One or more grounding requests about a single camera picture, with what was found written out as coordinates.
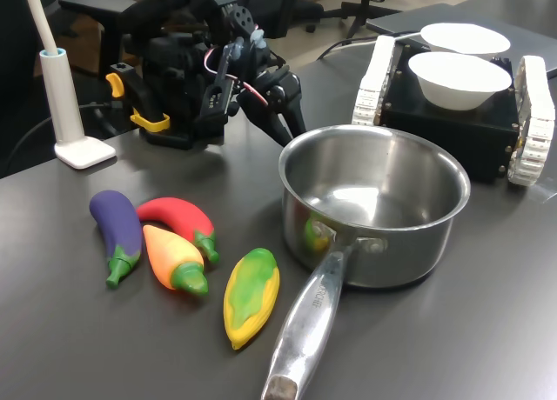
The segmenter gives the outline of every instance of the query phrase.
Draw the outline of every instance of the white track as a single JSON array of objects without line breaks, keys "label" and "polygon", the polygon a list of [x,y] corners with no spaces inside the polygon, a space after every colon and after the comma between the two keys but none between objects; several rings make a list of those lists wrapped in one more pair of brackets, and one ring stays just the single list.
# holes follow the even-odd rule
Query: white track
[{"label": "white track", "polygon": [[367,126],[379,124],[383,96],[391,72],[394,43],[394,37],[380,36],[377,38],[367,73],[359,85],[352,124]]},{"label": "white track", "polygon": [[519,140],[511,156],[508,179],[534,185],[540,177],[554,135],[555,108],[541,57],[525,56],[514,79],[519,111]]}]

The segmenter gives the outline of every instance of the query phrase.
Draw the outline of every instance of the saucepan handle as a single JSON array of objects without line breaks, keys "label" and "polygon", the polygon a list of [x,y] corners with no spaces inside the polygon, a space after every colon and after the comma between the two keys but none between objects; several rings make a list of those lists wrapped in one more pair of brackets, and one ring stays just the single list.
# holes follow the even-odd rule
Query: saucepan handle
[{"label": "saucepan handle", "polygon": [[262,400],[299,400],[325,348],[352,245],[332,243],[278,334]]}]

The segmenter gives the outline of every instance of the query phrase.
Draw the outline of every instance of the gray table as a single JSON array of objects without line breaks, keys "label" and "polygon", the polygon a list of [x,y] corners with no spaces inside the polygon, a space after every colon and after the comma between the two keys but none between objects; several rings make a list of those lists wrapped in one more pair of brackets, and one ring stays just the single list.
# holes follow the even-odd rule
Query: gray table
[{"label": "gray table", "polygon": [[456,7],[557,38],[557,0],[466,0]]},{"label": "gray table", "polygon": [[[353,48],[299,71],[310,128],[350,119],[369,56]],[[115,163],[76,172],[52,161],[0,181],[0,398],[258,399],[308,276],[280,237],[280,148],[242,117],[224,146],[205,151],[154,147],[135,133],[109,142]],[[305,399],[553,400],[556,177],[552,152],[542,185],[525,193],[474,184],[423,284],[346,289]],[[106,289],[88,211],[104,189],[134,204],[183,197],[207,212],[222,263],[207,274],[204,301],[163,288],[145,256],[117,291]],[[278,259],[280,292],[262,332],[235,352],[222,297],[234,264],[259,246]]]}]

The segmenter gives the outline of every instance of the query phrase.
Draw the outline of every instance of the plastic eggplant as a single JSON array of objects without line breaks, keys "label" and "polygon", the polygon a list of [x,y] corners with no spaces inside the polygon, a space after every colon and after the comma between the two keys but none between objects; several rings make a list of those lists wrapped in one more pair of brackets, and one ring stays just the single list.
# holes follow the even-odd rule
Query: plastic eggplant
[{"label": "plastic eggplant", "polygon": [[114,190],[101,191],[93,196],[89,202],[89,211],[97,221],[106,246],[111,271],[106,284],[115,289],[141,255],[141,223],[130,200]]}]

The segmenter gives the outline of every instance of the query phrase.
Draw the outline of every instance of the red chili pepper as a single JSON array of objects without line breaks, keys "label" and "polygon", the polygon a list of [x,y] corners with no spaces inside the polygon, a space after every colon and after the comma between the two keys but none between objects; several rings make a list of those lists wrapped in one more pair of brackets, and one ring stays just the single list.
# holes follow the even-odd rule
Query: red chili pepper
[{"label": "red chili pepper", "polygon": [[215,229],[209,217],[195,204],[181,198],[161,197],[137,208],[142,222],[161,222],[199,248],[211,263],[218,261]]}]

